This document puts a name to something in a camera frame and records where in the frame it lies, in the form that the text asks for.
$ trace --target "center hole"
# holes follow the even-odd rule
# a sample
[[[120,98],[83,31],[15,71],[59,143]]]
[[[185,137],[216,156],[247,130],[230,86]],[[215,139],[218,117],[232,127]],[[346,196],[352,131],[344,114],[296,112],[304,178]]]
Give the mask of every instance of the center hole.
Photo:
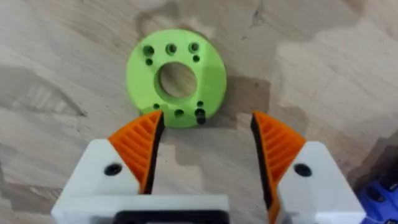
[[[176,98],[189,96],[197,89],[193,71],[178,62],[163,65],[159,70],[159,81],[163,90]]]

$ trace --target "blue object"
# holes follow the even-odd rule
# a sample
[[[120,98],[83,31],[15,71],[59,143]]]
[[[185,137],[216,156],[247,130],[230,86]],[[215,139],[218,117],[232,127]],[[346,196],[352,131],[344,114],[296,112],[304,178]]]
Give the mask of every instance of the blue object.
[[[398,224],[398,165],[358,193],[367,213],[362,224]]]

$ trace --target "black screw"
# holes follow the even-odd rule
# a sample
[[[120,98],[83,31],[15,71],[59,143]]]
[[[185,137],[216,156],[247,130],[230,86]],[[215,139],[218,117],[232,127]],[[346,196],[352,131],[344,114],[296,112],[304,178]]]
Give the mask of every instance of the black screw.
[[[302,177],[310,177],[312,175],[311,168],[306,164],[296,164],[294,165],[294,171]]]
[[[117,175],[122,171],[122,165],[121,164],[110,164],[107,167],[105,167],[104,174],[107,176],[114,176]]]

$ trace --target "green 3d printed part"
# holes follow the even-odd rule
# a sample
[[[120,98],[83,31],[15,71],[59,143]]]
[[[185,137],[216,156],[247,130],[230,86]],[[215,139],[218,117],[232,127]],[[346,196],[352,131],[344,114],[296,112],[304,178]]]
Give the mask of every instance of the green 3d printed part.
[[[184,98],[164,91],[160,69],[178,62],[195,74],[197,89]],[[142,114],[162,110],[170,128],[204,124],[220,107],[226,91],[224,63],[216,49],[202,36],[188,30],[162,30],[146,37],[127,63],[127,89]]]

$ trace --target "wooden surface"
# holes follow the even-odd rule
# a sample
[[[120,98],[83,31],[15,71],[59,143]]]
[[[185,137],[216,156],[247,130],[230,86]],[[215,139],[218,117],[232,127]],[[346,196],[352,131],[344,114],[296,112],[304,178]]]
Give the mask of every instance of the wooden surface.
[[[228,194],[234,223],[266,223],[253,109],[324,142],[355,186],[396,156],[396,0],[2,0],[0,222],[49,211],[88,142],[138,113],[124,67],[155,30],[202,33],[228,73],[202,128],[166,130],[155,194]]]

